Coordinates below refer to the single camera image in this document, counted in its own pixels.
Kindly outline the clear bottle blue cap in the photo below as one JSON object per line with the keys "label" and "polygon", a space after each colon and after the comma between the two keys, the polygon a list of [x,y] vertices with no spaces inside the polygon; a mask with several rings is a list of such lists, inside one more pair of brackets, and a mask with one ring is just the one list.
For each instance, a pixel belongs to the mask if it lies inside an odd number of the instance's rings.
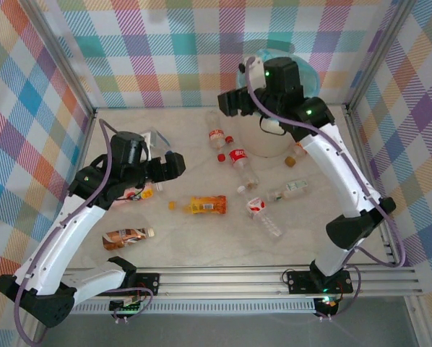
{"label": "clear bottle blue cap", "polygon": [[151,158],[154,158],[156,156],[165,156],[168,151],[171,151],[171,145],[169,141],[165,138],[163,134],[156,130],[156,128],[150,127],[149,129],[146,129],[139,134],[142,136],[145,132],[156,132],[157,134],[157,147],[150,147],[147,145]]}

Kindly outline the orange juice bottle yellow cap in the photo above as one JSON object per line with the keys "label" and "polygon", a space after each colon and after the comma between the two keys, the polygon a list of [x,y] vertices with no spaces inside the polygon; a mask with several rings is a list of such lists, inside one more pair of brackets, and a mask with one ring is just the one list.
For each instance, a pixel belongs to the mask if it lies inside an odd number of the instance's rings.
{"label": "orange juice bottle yellow cap", "polygon": [[218,214],[224,215],[228,209],[225,195],[218,196],[184,196],[168,202],[168,209],[186,214]]}

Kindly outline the clear cola bottle red label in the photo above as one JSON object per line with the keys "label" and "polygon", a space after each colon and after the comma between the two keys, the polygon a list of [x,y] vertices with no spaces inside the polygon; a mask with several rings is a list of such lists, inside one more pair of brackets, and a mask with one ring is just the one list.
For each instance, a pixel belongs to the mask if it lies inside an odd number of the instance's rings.
{"label": "clear cola bottle red label", "polygon": [[240,176],[242,185],[247,189],[256,188],[259,184],[259,178],[251,167],[246,151],[238,143],[235,143],[231,136],[225,138],[225,143],[228,146],[228,157],[232,167]]}

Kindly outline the orange bottle brown cap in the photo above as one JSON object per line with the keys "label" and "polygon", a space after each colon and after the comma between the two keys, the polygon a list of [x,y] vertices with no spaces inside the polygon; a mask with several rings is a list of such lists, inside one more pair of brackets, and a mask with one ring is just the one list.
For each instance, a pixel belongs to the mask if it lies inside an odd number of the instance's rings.
{"label": "orange bottle brown cap", "polygon": [[284,163],[286,166],[292,168],[299,160],[307,155],[307,151],[304,150],[299,142],[294,142],[288,149],[287,156],[285,157]]}

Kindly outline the brown coffee bottle white cap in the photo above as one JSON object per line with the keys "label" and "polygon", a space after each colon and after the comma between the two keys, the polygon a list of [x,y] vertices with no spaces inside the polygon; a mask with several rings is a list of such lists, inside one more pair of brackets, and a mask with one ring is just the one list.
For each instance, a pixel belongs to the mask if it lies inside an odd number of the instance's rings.
{"label": "brown coffee bottle white cap", "polygon": [[105,233],[102,236],[104,249],[113,251],[121,249],[155,236],[153,228],[125,228]]}

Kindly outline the clear bottle red white label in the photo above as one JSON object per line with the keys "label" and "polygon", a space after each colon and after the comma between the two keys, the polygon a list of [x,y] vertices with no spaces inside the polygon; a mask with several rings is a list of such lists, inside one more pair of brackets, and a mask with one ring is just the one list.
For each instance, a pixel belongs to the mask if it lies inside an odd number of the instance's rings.
{"label": "clear bottle red white label", "polygon": [[283,235],[282,230],[270,215],[266,202],[258,194],[254,194],[245,186],[239,186],[237,193],[243,198],[248,216],[261,230],[273,238],[280,238]]}

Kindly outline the small bottle green label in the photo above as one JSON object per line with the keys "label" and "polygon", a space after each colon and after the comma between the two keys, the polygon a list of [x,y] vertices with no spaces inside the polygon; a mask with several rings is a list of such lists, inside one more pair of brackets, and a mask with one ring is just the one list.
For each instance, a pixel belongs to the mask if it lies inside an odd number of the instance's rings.
{"label": "small bottle green label", "polygon": [[269,190],[267,192],[267,200],[270,202],[291,200],[303,196],[307,191],[308,182],[306,180],[288,181],[280,188]]}

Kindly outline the white round waste bin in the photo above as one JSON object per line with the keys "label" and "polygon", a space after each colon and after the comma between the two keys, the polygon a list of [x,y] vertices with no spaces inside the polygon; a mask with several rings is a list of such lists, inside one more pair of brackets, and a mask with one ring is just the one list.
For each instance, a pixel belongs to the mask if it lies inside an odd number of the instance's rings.
{"label": "white round waste bin", "polygon": [[[316,70],[304,59],[273,48],[262,48],[253,56],[259,56],[263,63],[279,57],[291,58],[297,63],[299,77],[306,97],[316,97],[320,91],[320,78]],[[271,158],[285,153],[293,142],[290,134],[284,133],[275,119],[262,119],[259,113],[236,118],[241,143],[251,154]]]}

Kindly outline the clear bottle flower red label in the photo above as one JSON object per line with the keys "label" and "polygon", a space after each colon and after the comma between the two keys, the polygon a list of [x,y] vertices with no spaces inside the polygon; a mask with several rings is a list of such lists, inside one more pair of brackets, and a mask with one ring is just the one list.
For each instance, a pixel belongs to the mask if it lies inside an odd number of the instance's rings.
{"label": "clear bottle flower red label", "polygon": [[215,111],[206,113],[206,124],[210,147],[215,151],[217,160],[223,163],[226,159],[224,153],[225,133],[220,125],[220,119]]}

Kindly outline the left controller board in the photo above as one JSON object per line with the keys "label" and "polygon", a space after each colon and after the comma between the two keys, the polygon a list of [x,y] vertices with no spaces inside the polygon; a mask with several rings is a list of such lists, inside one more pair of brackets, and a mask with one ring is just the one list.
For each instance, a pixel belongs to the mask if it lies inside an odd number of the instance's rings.
{"label": "left controller board", "polygon": [[145,297],[141,297],[138,301],[125,305],[123,301],[110,301],[108,310],[112,311],[112,317],[117,323],[127,322],[130,317],[137,314],[144,306]]}

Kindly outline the controller board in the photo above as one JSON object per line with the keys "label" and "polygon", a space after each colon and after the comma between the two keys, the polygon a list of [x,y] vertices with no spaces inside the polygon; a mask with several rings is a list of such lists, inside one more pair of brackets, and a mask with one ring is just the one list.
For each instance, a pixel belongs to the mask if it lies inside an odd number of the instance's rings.
{"label": "controller board", "polygon": [[314,315],[319,319],[330,319],[338,313],[339,304],[329,298],[315,298],[314,309]]}
{"label": "controller board", "polygon": [[130,317],[137,314],[144,306],[145,297],[141,297],[138,301],[125,305],[123,301],[110,301],[108,310],[112,311],[112,317],[117,323],[127,322]]}

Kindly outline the right controller board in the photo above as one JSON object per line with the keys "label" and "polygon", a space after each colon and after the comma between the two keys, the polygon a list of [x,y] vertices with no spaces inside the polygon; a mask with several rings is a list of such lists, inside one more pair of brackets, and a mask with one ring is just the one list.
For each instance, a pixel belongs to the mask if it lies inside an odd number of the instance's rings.
{"label": "right controller board", "polygon": [[314,309],[314,315],[319,319],[330,319],[338,313],[339,304],[329,298],[315,298]]}

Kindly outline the aluminium side floor rail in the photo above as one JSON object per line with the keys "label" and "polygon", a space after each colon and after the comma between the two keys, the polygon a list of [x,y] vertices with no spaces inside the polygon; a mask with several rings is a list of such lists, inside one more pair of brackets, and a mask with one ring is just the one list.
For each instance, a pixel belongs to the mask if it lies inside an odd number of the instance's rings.
{"label": "aluminium side floor rail", "polygon": [[[345,123],[350,134],[350,139],[353,143],[353,147],[356,154],[356,161],[360,166],[361,171],[364,176],[368,179],[371,186],[375,189],[378,188],[376,180],[373,177],[370,164],[368,163],[368,158],[364,148],[363,140],[360,137],[358,131],[357,121],[353,116],[353,112],[342,108],[343,114],[345,116]],[[375,263],[390,268],[401,268],[405,264],[406,260],[406,250],[402,242],[400,232],[397,230],[394,219],[389,216],[384,218],[384,221],[378,226],[380,230],[381,239],[384,243],[386,250],[387,261],[383,261],[373,256],[369,251],[363,248],[362,245],[358,246],[357,252],[360,252],[373,260]]]}
{"label": "aluminium side floor rail", "polygon": [[[77,161],[76,161],[73,169],[69,170],[68,185],[70,185],[73,182],[74,177],[76,175],[76,172],[78,172],[78,170],[80,170],[84,166],[85,158],[87,156],[87,152],[88,152],[88,149],[90,146],[90,141],[92,139],[92,134],[96,128],[97,122],[98,122],[98,115],[95,113],[87,123],[86,133],[85,133],[85,136],[84,136],[83,141],[82,141],[81,149],[80,149],[79,154],[77,156]],[[58,219],[62,220],[61,214],[62,214],[62,210],[64,209],[64,203],[65,203],[65,199],[66,199],[67,195],[68,195],[68,188],[65,188],[63,190],[63,194],[61,196],[62,201],[60,201],[59,206],[57,207],[56,213],[54,215],[53,224],[48,229],[48,232],[46,234],[47,236],[56,227],[56,222],[58,221]]]}

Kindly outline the aluminium upright post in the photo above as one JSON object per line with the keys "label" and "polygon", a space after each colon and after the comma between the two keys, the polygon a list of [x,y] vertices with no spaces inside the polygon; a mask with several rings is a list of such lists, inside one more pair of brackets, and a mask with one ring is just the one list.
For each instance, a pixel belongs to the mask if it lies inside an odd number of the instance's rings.
{"label": "aluminium upright post", "polygon": [[56,66],[61,70],[62,75],[68,82],[74,95],[79,99],[82,107],[88,112],[91,118],[95,118],[95,107],[88,98],[82,83],[79,81],[73,70],[67,55],[64,53],[61,44],[53,33],[43,12],[40,10],[35,0],[18,0],[36,31],[42,38],[46,49],[53,58]]}
{"label": "aluminium upright post", "polygon": [[371,41],[364,44],[366,49],[359,59],[358,69],[353,75],[343,106],[349,112],[354,111],[363,99],[371,80],[383,63],[398,33],[402,29],[416,0],[388,0],[384,13],[379,19],[379,26],[371,29]]}

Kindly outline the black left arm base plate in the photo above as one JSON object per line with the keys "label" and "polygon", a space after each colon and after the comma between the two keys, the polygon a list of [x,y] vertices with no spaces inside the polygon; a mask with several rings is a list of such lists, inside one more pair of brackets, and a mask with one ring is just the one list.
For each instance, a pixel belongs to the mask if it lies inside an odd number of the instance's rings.
{"label": "black left arm base plate", "polygon": [[126,274],[121,285],[118,287],[118,289],[127,288],[127,291],[118,292],[110,289],[109,291],[98,293],[97,296],[146,296],[148,294],[146,291],[134,290],[134,288],[139,287],[147,288],[154,295],[157,295],[159,286],[159,273],[131,273],[129,275]]}

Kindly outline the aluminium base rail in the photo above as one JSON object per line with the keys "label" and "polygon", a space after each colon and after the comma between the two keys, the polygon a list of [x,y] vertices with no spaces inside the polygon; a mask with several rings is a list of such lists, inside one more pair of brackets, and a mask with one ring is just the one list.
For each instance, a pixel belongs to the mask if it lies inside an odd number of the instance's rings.
{"label": "aluminium base rail", "polygon": [[376,265],[349,267],[351,294],[289,294],[282,267],[164,267],[128,270],[112,262],[91,269],[38,270],[30,275],[28,289],[39,295],[56,293],[60,285],[75,288],[81,303],[98,293],[118,288],[126,274],[159,273],[157,296],[170,299],[241,299],[323,296],[417,296],[423,292],[415,271],[409,267],[389,269]]}

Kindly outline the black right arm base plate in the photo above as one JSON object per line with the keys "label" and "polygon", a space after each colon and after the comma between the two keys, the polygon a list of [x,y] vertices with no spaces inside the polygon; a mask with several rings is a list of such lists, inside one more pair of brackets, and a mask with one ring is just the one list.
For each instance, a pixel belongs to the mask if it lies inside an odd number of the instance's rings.
{"label": "black right arm base plate", "polygon": [[341,270],[332,276],[320,272],[298,270],[286,272],[289,294],[351,294],[353,285],[350,273]]}

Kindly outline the aluminium frame leg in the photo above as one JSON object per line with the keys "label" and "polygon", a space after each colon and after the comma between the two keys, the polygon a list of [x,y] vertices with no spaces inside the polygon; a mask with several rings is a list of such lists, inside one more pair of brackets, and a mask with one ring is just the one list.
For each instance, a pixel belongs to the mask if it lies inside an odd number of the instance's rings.
{"label": "aluminium frame leg", "polygon": [[405,304],[419,347],[432,347],[430,333],[417,296],[406,296]]}
{"label": "aluminium frame leg", "polygon": [[18,339],[14,347],[42,347],[47,329],[41,322],[27,315],[17,323]]}

